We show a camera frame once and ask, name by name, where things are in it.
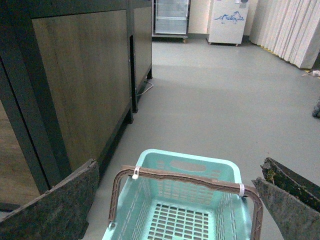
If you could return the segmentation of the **dark felt left gripper left finger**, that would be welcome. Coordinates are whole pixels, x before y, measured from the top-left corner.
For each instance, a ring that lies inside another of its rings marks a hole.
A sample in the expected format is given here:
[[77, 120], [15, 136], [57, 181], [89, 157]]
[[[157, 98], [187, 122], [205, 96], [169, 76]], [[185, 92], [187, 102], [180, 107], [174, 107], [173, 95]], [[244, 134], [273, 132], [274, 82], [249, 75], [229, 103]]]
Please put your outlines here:
[[89, 160], [41, 196], [0, 221], [2, 240], [81, 240], [100, 180]]

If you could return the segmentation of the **dark felt left gripper right finger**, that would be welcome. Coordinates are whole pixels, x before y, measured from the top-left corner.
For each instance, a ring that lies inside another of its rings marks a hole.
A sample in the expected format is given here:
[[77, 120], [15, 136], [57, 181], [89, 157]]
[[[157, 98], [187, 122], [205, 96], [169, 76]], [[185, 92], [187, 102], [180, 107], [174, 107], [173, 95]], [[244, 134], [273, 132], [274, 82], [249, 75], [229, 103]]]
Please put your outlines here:
[[252, 180], [285, 240], [320, 238], [320, 187], [267, 157], [263, 178]]

